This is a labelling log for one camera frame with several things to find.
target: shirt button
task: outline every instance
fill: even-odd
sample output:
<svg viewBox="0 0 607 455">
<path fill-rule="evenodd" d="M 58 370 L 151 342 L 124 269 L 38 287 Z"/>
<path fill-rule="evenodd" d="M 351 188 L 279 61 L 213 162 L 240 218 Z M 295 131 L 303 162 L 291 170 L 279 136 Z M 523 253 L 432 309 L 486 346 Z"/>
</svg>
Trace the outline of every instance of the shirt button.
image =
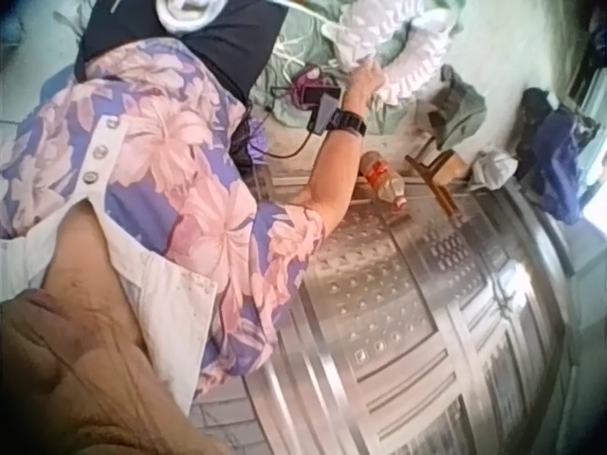
<svg viewBox="0 0 607 455">
<path fill-rule="evenodd" d="M 97 173 L 84 173 L 83 175 L 83 181 L 86 185 L 92 185 L 93 183 L 97 182 L 98 179 L 99 176 Z"/>
<path fill-rule="evenodd" d="M 111 116 L 106 123 L 107 127 L 111 130 L 115 130 L 120 126 L 120 119 L 116 116 Z"/>
<path fill-rule="evenodd" d="M 107 147 L 105 147 L 104 145 L 100 145 L 99 147 L 96 147 L 93 151 L 93 156 L 95 157 L 95 159 L 104 159 L 108 153 L 109 150 L 107 150 Z"/>
</svg>

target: hand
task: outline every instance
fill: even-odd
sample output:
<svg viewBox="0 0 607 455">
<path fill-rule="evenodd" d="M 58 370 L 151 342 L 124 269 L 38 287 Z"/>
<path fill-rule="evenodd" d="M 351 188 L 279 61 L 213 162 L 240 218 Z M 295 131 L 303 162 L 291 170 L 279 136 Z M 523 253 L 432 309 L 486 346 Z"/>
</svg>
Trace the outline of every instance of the hand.
<svg viewBox="0 0 607 455">
<path fill-rule="evenodd" d="M 367 104 L 385 82 L 386 76 L 379 64 L 372 58 L 363 60 L 350 73 L 348 91 L 343 96 L 343 109 L 365 117 Z"/>
</svg>

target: wrist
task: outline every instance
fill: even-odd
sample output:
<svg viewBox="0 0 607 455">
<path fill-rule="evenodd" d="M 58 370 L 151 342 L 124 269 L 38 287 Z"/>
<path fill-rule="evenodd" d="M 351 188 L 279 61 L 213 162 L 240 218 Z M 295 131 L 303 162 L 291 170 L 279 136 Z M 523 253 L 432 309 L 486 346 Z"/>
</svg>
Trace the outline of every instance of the wrist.
<svg viewBox="0 0 607 455">
<path fill-rule="evenodd" d="M 353 112 L 354 114 L 365 118 L 367 115 L 367 100 L 363 96 L 348 91 L 343 96 L 341 109 L 344 111 Z"/>
</svg>

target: plastic bottle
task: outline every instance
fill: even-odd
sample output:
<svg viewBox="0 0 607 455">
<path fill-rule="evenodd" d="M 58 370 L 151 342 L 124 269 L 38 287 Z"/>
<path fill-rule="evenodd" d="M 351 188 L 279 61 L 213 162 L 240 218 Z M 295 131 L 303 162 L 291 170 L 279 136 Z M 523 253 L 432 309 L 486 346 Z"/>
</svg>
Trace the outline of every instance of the plastic bottle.
<svg viewBox="0 0 607 455">
<path fill-rule="evenodd" d="M 360 159 L 360 173 L 382 201 L 402 209 L 407 204 L 405 179 L 394 171 L 379 152 L 367 152 Z"/>
</svg>

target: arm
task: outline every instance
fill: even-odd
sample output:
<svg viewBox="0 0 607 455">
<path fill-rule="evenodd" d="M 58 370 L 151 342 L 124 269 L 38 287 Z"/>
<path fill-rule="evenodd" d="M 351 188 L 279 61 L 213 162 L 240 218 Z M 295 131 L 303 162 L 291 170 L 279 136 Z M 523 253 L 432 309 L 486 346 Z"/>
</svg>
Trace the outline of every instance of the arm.
<svg viewBox="0 0 607 455">
<path fill-rule="evenodd" d="M 367 60 L 350 76 L 342 109 L 367 114 L 367 103 L 385 79 L 379 65 Z M 348 209 L 359 174 L 363 138 L 347 131 L 332 131 L 321 146 L 310 180 L 291 202 L 315 210 L 324 221 L 325 235 L 340 223 Z"/>
</svg>

